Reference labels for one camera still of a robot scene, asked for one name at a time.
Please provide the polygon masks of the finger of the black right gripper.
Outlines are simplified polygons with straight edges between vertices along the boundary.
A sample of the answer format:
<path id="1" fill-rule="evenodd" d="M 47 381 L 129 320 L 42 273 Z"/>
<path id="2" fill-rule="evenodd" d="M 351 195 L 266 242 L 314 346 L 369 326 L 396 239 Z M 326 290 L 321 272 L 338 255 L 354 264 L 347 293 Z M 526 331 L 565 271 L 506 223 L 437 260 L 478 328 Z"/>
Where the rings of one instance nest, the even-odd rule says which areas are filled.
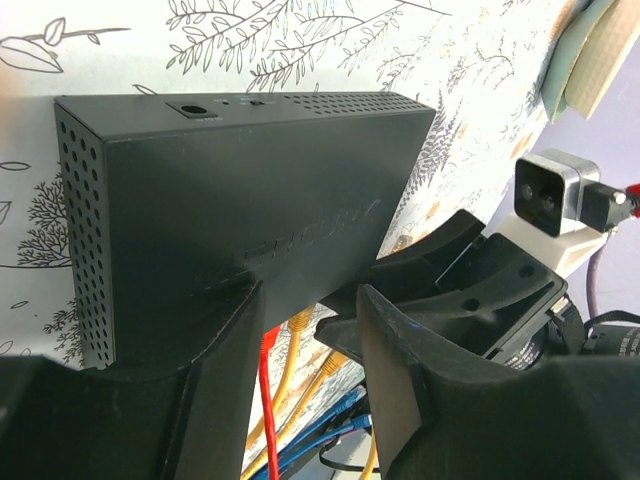
<path id="1" fill-rule="evenodd" d="M 466 210 L 459 210 L 418 242 L 386 256 L 371 267 L 373 285 L 424 280 L 442 274 L 482 233 L 485 224 Z"/>

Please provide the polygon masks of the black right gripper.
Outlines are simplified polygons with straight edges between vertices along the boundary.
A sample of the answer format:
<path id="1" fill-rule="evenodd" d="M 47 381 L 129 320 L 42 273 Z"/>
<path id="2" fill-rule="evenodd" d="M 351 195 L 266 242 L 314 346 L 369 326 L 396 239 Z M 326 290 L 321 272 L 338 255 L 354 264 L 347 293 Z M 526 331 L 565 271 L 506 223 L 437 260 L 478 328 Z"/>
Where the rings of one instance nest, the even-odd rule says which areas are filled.
<path id="1" fill-rule="evenodd" d="M 410 248 L 377 261 L 324 299 L 334 315 L 320 320 L 315 338 L 355 362 L 363 349 L 356 318 L 359 286 L 369 285 L 408 316 L 460 347 L 494 363 L 525 371 L 550 356 L 611 355 L 605 329 L 612 311 L 583 322 L 566 282 L 500 234 L 456 242 L 431 252 Z"/>

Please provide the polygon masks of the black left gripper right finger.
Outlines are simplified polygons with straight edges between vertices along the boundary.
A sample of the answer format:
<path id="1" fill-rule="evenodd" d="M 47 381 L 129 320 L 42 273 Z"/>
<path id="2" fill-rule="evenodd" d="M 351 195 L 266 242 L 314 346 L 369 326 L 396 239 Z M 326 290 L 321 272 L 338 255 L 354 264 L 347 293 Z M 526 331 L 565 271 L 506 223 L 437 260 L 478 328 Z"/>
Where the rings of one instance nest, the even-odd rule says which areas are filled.
<path id="1" fill-rule="evenodd" d="M 639 363 L 556 357 L 517 371 L 401 313 L 375 288 L 357 320 L 385 479 L 635 479 Z"/>

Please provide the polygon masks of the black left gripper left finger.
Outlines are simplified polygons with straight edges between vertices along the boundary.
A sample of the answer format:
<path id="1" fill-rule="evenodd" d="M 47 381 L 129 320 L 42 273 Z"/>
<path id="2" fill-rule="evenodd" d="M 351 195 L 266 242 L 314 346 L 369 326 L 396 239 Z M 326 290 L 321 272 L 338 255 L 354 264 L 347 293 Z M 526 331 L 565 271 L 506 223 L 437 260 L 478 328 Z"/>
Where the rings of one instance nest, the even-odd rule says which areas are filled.
<path id="1" fill-rule="evenodd" d="M 104 369 L 3 357 L 2 477 L 238 478 L 263 320 L 263 287 L 248 283 Z"/>

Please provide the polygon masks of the yellow ethernet cable end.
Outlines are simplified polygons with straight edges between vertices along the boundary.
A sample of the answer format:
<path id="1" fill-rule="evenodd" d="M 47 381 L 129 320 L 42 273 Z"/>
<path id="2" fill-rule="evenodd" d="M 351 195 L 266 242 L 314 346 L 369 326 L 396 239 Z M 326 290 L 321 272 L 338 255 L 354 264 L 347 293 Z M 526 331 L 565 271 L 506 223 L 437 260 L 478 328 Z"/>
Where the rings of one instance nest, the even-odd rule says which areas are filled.
<path id="1" fill-rule="evenodd" d="M 370 440 L 367 460 L 358 479 L 370 480 L 374 473 L 374 469 L 377 466 L 377 461 L 378 461 L 378 453 L 377 453 L 376 435 L 375 435 L 374 428 L 371 428 L 371 440 Z"/>

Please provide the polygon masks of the black network switch box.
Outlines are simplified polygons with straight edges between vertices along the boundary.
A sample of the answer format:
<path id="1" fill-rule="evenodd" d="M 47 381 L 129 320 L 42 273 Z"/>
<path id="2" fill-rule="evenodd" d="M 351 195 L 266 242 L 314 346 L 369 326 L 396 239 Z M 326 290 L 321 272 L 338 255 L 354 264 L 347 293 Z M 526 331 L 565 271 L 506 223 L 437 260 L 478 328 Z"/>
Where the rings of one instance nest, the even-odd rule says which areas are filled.
<path id="1" fill-rule="evenodd" d="M 84 363 L 259 281 L 266 327 L 376 259 L 435 110 L 393 92 L 54 101 Z"/>

